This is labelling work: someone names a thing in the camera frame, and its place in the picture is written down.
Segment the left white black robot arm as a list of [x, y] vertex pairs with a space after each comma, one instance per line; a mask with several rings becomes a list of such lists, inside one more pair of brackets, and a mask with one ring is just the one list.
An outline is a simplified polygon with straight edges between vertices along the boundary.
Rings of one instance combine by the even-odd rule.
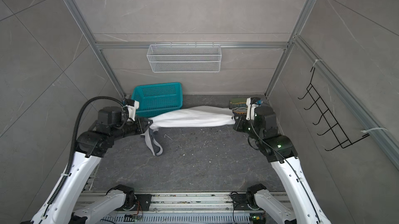
[[117, 185], [88, 207], [74, 210], [86, 183], [115, 141], [144, 134], [152, 121], [131, 118], [118, 107], [105, 107], [98, 119], [71, 144], [70, 157], [45, 204], [29, 221], [31, 224], [95, 224], [116, 209], [137, 206], [135, 190]]

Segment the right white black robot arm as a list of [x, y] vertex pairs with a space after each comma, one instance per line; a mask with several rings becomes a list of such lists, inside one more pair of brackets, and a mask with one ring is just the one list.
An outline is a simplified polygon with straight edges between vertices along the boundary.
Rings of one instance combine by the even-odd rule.
[[234, 129], [248, 134], [249, 146], [261, 152], [282, 182], [292, 205], [286, 207], [262, 184], [247, 189], [248, 207], [263, 210], [278, 224], [329, 224], [318, 204], [301, 167], [292, 141], [279, 133], [274, 110], [267, 104], [249, 98], [247, 110], [234, 111]]

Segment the teal plastic basket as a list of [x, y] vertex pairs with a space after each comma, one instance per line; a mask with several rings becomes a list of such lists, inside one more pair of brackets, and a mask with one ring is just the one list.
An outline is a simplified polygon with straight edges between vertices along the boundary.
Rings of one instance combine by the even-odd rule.
[[132, 99], [139, 102], [136, 115], [145, 118], [155, 117], [182, 107], [182, 85], [175, 82], [137, 86]]

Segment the white tank top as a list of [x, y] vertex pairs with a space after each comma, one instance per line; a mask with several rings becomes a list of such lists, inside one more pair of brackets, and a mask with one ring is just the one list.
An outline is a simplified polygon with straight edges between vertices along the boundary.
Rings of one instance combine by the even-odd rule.
[[196, 106], [170, 111], [152, 117], [149, 120], [152, 121], [152, 123], [142, 136], [153, 156], [159, 156], [163, 153], [162, 146], [153, 137], [153, 133], [162, 127], [217, 127], [235, 124], [232, 110], [213, 106]]

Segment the green tank top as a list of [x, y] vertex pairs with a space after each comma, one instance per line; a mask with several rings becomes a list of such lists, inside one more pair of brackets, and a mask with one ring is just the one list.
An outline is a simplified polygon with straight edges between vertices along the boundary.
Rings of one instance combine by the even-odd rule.
[[234, 114], [239, 114], [239, 115], [247, 114], [248, 111], [247, 98], [239, 97], [239, 98], [230, 99], [229, 109], [232, 110]]

